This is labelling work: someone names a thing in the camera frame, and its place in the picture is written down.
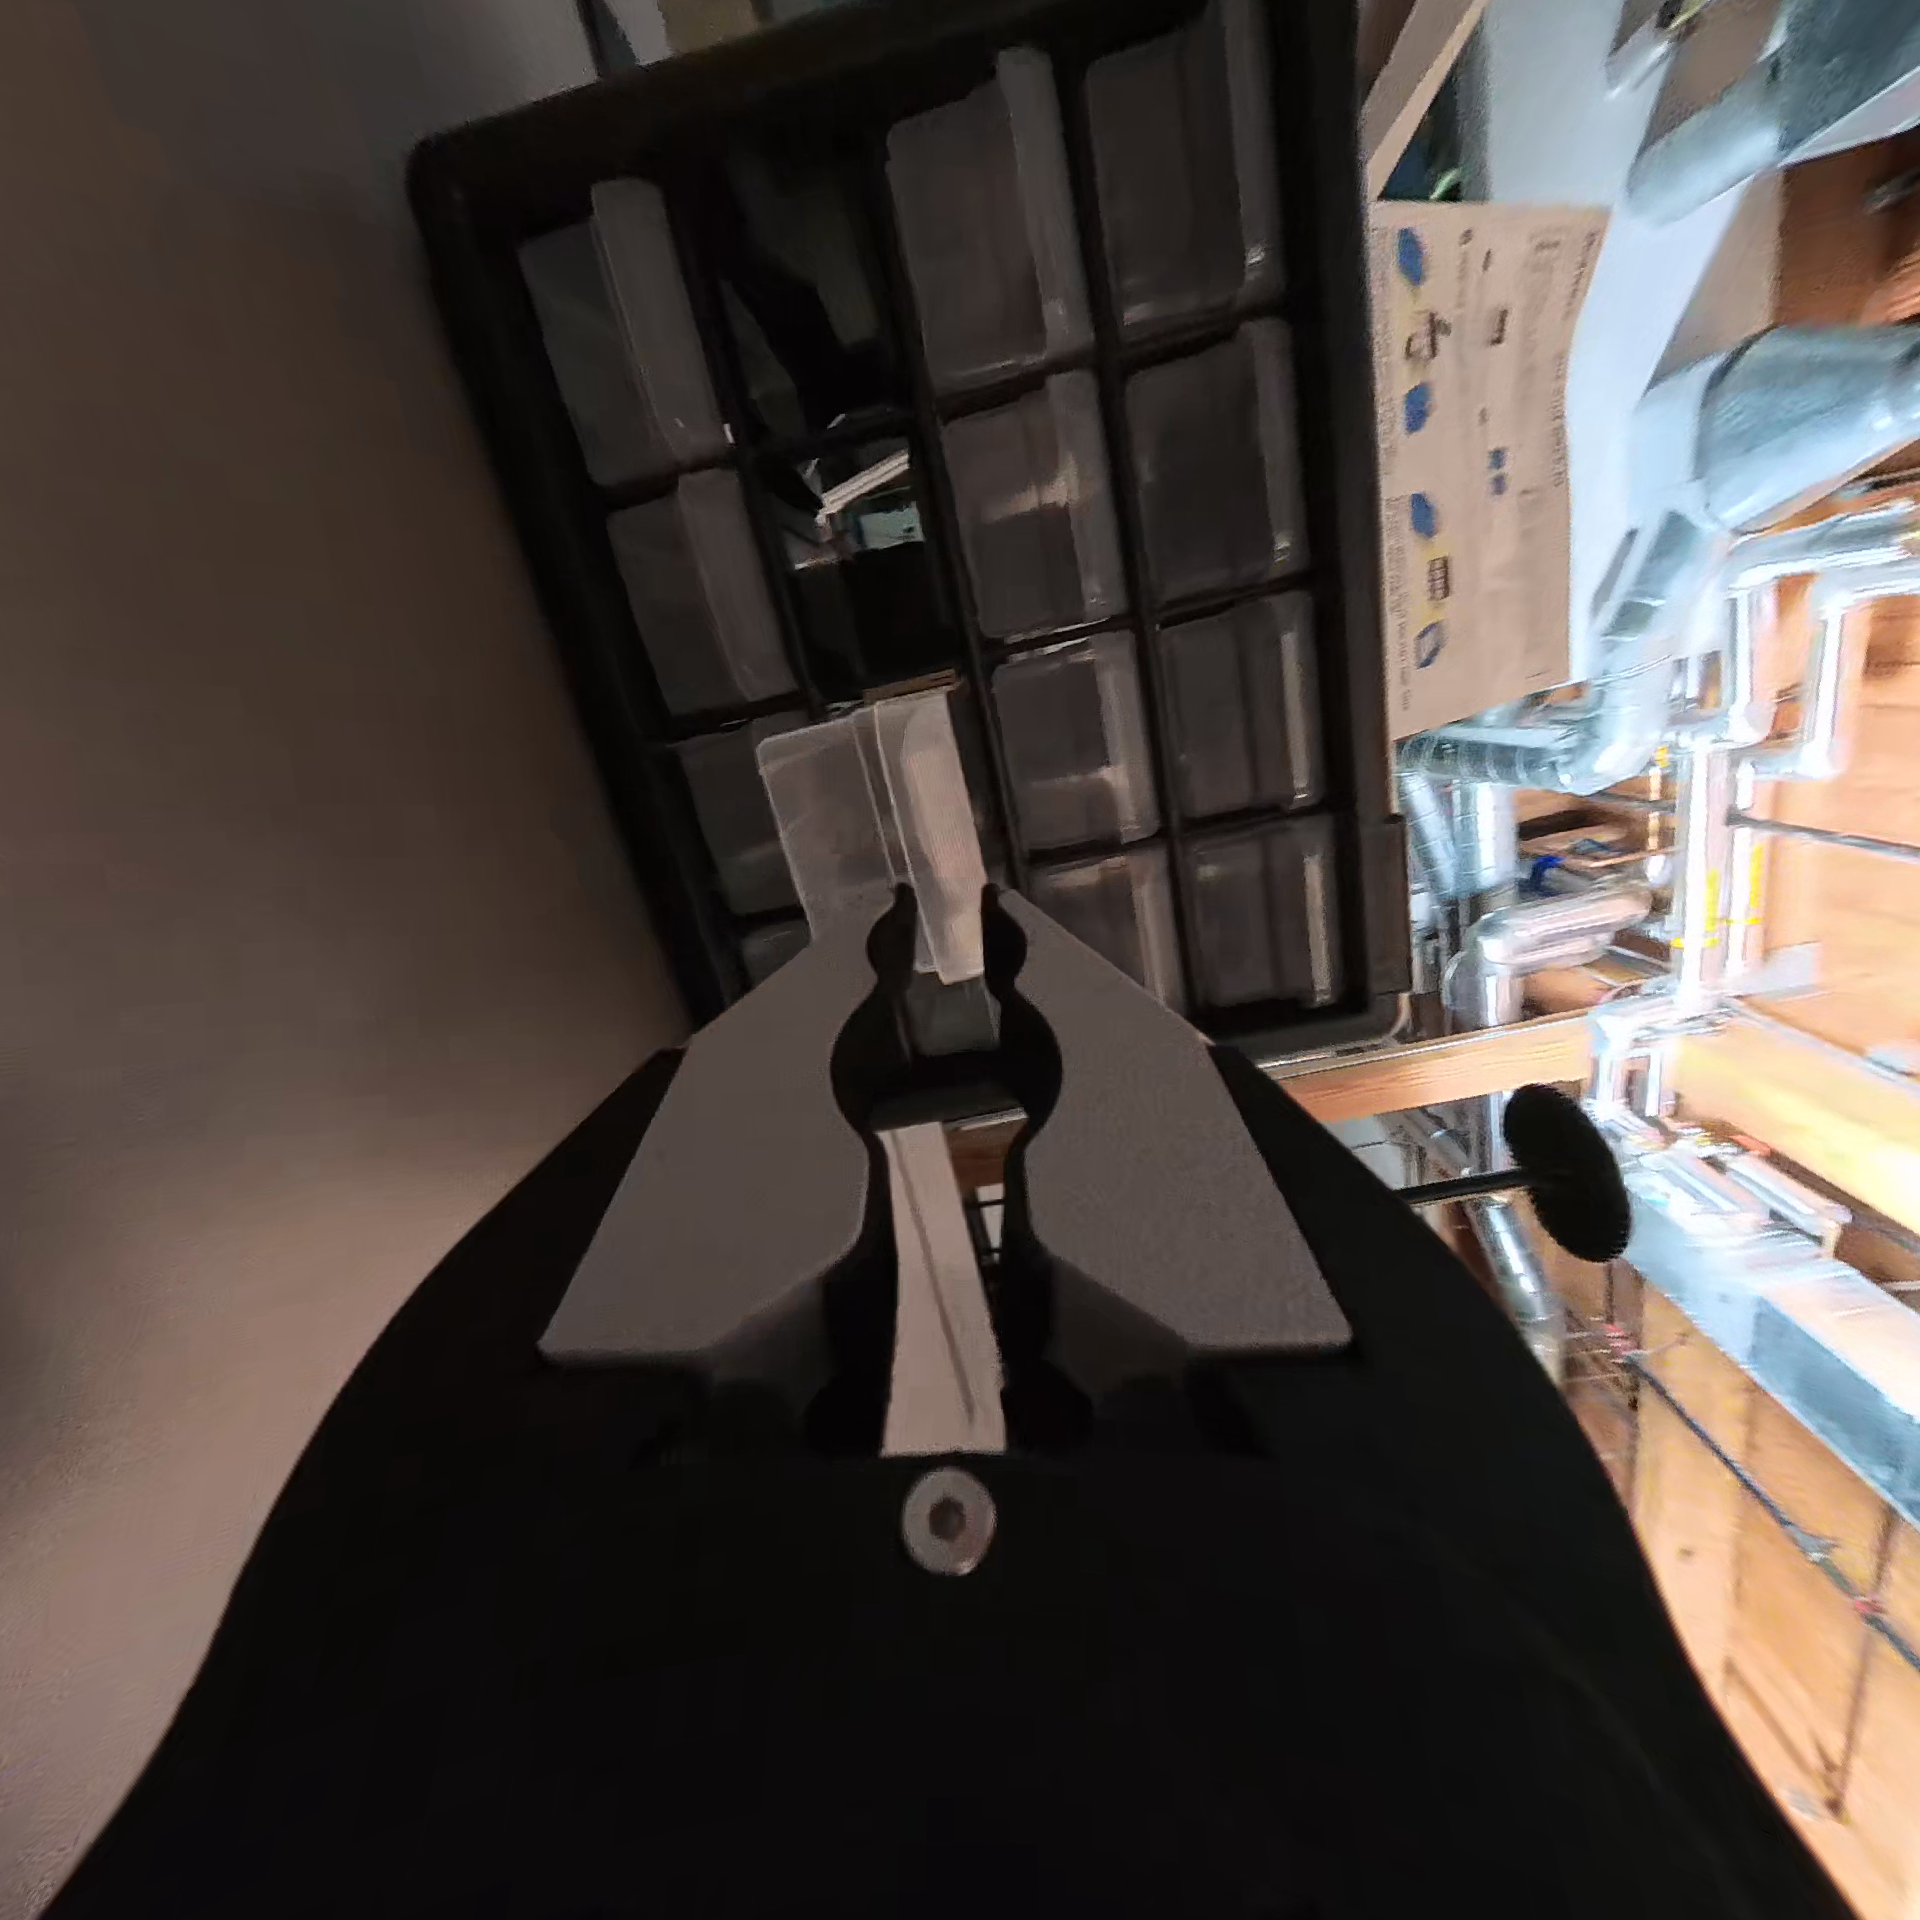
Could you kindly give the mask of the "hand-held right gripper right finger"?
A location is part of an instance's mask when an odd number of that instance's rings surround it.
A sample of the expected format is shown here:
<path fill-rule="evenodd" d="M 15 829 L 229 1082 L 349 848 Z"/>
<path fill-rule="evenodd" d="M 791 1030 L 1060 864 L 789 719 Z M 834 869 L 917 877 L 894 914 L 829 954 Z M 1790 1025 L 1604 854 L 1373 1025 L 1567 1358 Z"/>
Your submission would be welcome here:
<path fill-rule="evenodd" d="M 1003 1257 L 1037 1358 L 1093 1404 L 1354 1342 L 1212 1045 L 1018 890 L 981 905 L 994 1070 L 1021 1111 Z"/>

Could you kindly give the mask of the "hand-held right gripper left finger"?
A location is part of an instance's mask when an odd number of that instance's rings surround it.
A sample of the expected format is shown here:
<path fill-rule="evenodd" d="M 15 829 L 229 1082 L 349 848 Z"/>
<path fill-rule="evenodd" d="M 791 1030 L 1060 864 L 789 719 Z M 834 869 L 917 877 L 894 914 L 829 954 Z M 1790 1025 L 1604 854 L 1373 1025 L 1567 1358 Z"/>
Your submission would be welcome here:
<path fill-rule="evenodd" d="M 675 1056 L 540 1337 L 544 1359 L 768 1388 L 789 1406 L 828 1385 L 828 1287 L 876 1204 L 876 1144 L 832 1057 L 861 1012 L 891 1022 L 917 918 L 898 884 L 832 920 Z"/>

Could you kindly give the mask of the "clear plastic drawer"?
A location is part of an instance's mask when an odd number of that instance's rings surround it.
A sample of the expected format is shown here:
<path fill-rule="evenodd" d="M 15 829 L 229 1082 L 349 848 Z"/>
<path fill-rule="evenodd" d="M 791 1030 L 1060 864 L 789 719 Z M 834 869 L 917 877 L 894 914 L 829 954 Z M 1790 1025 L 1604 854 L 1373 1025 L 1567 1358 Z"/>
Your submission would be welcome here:
<path fill-rule="evenodd" d="M 907 1032 L 930 1057 L 986 1048 L 997 1037 L 981 925 L 989 876 L 948 692 L 768 735 L 755 759 L 806 933 L 870 927 L 907 886 L 918 912 Z"/>

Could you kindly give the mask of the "black drawer cabinet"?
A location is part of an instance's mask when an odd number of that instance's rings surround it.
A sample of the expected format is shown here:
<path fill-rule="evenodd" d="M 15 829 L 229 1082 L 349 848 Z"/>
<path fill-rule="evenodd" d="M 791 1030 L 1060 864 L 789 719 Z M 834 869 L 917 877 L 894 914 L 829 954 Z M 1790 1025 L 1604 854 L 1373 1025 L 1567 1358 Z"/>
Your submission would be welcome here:
<path fill-rule="evenodd" d="M 520 551 L 582 726 L 607 791 L 615 828 L 663 942 L 666 965 L 695 1024 L 733 999 L 703 996 L 703 977 L 675 943 L 668 909 L 682 898 L 675 873 L 652 861 L 644 807 L 616 780 L 616 687 L 594 637 L 594 601 L 580 568 L 584 552 L 570 536 L 566 482 L 574 442 L 542 346 L 520 304 L 515 241 L 544 221 L 547 196 L 570 196 L 572 167 L 591 167 L 619 150 L 623 132 L 676 142 L 717 129 L 731 111 L 768 103 L 780 111 L 808 86 L 852 82 L 888 61 L 914 61 L 972 41 L 998 45 L 1083 32 L 1094 48 L 1160 32 L 1202 4 L 856 4 L 805 15 L 733 44 L 575 88 L 548 103 L 506 111 L 435 134 L 415 145 L 406 193 L 422 237 L 429 282 L 453 359 L 461 373 L 486 453 L 509 503 Z M 1355 753 L 1357 797 L 1349 825 L 1359 852 L 1346 869 L 1357 905 L 1349 925 L 1357 999 L 1343 1010 L 1295 1024 L 1262 1024 L 1250 1034 L 1218 1034 L 1181 1006 L 1205 1034 L 1256 1057 L 1324 1050 L 1382 1040 L 1400 1018 L 1408 972 L 1408 848 L 1397 801 L 1388 796 L 1382 719 L 1382 637 L 1379 609 L 1373 374 L 1368 296 L 1362 261 L 1357 165 L 1357 20 L 1355 4 L 1250 4 L 1264 20 L 1270 60 L 1274 153 L 1284 175 L 1286 237 L 1299 249 L 1293 294 L 1306 302 L 1314 343 L 1325 357 L 1328 449 L 1310 454 L 1328 482 L 1338 565 L 1324 585 L 1343 590 L 1346 637 L 1339 661 L 1351 690 L 1338 697 L 1343 745 Z"/>

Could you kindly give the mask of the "wooden ceiling beam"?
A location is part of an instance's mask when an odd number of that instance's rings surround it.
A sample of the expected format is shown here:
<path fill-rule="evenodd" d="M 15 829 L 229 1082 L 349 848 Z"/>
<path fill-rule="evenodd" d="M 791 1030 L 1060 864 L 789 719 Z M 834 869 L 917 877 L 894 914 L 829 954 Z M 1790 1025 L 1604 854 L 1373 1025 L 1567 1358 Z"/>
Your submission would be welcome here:
<path fill-rule="evenodd" d="M 1580 1012 L 1550 1015 L 1486 1034 L 1275 1062 L 1268 1074 L 1316 1118 L 1354 1119 L 1572 1080 L 1598 1057 L 1596 1028 Z M 1671 1086 L 1696 1113 L 1733 1121 L 1859 1198 L 1902 1192 L 1915 1180 L 1912 1076 L 1748 1010 L 1675 1045 Z"/>

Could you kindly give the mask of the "black round pad on rod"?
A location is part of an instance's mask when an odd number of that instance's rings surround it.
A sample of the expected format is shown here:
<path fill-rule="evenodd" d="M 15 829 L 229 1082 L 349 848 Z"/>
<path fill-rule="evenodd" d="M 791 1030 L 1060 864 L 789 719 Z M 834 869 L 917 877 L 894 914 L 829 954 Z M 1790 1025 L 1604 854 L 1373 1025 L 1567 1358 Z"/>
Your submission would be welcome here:
<path fill-rule="evenodd" d="M 1550 1086 L 1515 1088 L 1502 1118 L 1508 1167 L 1466 1173 L 1399 1190 L 1412 1208 L 1523 1192 L 1546 1233 L 1575 1258 L 1624 1255 L 1631 1202 L 1613 1150 L 1583 1109 Z"/>

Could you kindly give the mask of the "thin metal pipe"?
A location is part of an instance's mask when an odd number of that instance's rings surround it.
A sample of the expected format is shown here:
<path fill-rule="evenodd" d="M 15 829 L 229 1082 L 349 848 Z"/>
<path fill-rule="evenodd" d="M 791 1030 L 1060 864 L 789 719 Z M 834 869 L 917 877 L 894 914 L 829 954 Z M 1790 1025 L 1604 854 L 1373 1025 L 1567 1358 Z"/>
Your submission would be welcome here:
<path fill-rule="evenodd" d="M 1598 797 L 1664 765 L 1675 782 L 1668 980 L 1598 1012 L 1594 1097 L 1628 1113 L 1635 1062 L 1653 1074 L 1687 1032 L 1747 985 L 1743 916 L 1760 903 L 1750 852 L 1766 828 L 1739 800 L 1763 782 L 1835 780 L 1852 674 L 1850 618 L 1915 597 L 1915 500 L 1887 498 L 1802 526 L 1741 534 L 1709 565 L 1668 636 L 1628 636 L 1621 664 L 1570 703 L 1451 722 L 1399 745 L 1403 777 Z M 1760 695 L 1760 617 L 1778 582 L 1811 582 L 1814 636 L 1796 692 L 1799 729 L 1772 730 Z"/>

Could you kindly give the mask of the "printed instruction poster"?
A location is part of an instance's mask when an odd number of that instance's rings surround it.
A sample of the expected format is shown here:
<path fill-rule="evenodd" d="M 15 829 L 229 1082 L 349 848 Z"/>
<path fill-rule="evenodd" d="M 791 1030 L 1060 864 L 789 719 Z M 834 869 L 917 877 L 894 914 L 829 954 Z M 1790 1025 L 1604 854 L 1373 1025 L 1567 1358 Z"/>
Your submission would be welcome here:
<path fill-rule="evenodd" d="M 1567 360 L 1604 208 L 1366 209 L 1394 740 L 1567 680 Z"/>

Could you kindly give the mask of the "silver ventilation duct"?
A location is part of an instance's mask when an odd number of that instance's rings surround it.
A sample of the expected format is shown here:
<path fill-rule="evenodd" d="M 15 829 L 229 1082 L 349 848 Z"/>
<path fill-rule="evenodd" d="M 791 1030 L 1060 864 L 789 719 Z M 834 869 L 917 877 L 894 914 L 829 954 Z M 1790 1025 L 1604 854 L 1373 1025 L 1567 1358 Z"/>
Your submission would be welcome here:
<path fill-rule="evenodd" d="M 1917 439 L 1917 324 L 1772 326 L 1666 373 L 1628 439 L 1629 519 L 1782 520 Z"/>

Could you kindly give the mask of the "black rectangular duct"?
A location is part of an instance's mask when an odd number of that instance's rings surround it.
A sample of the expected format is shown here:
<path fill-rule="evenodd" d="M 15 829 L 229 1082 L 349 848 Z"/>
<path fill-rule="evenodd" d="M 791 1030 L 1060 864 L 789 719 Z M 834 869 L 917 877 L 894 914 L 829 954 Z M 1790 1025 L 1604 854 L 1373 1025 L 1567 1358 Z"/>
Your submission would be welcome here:
<path fill-rule="evenodd" d="M 1754 177 L 1915 122 L 1915 2 L 1790 2 L 1755 61 L 1631 159 L 1622 204 L 1672 223 Z"/>

